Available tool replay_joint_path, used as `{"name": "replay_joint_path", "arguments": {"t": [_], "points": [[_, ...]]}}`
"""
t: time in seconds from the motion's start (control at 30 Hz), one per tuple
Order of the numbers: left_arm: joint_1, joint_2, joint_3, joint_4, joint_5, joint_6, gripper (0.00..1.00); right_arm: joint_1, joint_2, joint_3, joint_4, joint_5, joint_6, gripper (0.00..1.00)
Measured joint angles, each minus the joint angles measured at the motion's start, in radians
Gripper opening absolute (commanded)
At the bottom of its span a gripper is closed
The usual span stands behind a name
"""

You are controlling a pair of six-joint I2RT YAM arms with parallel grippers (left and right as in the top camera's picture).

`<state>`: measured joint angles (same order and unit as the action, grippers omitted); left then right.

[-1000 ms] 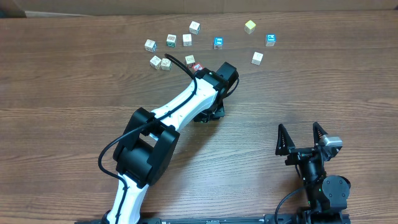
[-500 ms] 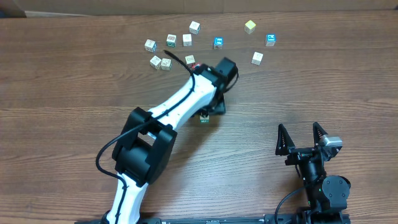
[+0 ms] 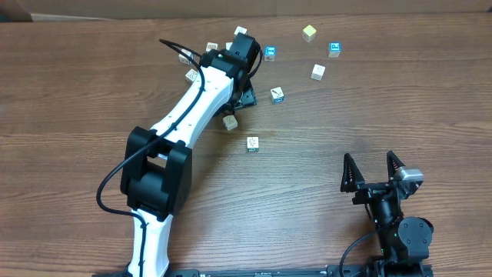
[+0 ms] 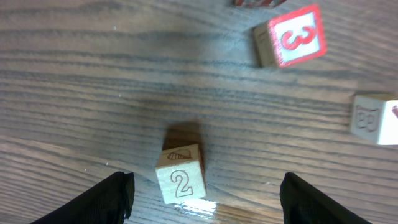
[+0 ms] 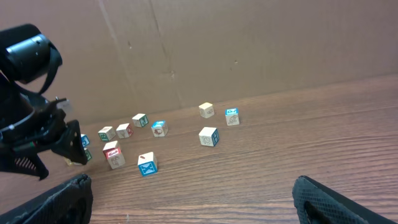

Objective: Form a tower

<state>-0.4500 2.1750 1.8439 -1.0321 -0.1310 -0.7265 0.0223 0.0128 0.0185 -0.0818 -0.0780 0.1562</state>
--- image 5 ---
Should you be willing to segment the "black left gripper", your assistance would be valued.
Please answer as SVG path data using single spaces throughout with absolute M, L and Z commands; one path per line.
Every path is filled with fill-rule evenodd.
M 64 106 L 70 101 L 61 98 L 40 106 L 20 121 L 1 128 L 1 172 L 32 175 L 45 179 L 49 171 L 37 153 L 52 150 L 72 162 L 88 162 L 81 141 L 77 120 L 65 122 Z

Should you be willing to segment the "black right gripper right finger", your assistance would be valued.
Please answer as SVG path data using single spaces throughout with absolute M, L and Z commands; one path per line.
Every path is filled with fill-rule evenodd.
M 396 224 L 305 175 L 292 197 L 301 224 Z

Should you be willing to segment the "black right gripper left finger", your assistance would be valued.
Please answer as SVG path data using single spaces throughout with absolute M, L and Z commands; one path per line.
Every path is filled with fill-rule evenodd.
M 93 192 L 91 178 L 79 174 L 1 215 L 5 224 L 88 224 Z

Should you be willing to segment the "red three wooden block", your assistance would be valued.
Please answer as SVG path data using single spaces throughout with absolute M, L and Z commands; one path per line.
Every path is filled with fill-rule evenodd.
M 112 169 L 117 169 L 125 164 L 125 158 L 119 147 L 106 151 L 105 156 Z

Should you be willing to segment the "blue X wooden block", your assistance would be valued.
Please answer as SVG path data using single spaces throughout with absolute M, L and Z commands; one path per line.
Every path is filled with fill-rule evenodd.
M 143 177 L 157 173 L 157 159 L 153 152 L 141 154 L 138 157 L 137 166 Z

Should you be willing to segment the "plain wooden block blue H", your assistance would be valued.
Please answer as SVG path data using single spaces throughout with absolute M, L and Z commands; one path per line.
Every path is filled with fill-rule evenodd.
M 218 129 L 212 127 L 204 127 L 198 135 L 203 146 L 215 147 L 220 139 Z

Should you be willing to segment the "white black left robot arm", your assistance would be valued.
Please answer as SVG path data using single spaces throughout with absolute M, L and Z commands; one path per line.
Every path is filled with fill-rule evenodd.
M 66 99 L 49 101 L 62 57 L 33 24 L 1 31 L 1 171 L 37 176 L 49 172 L 38 154 L 47 150 L 88 162 L 77 120 L 65 121 Z

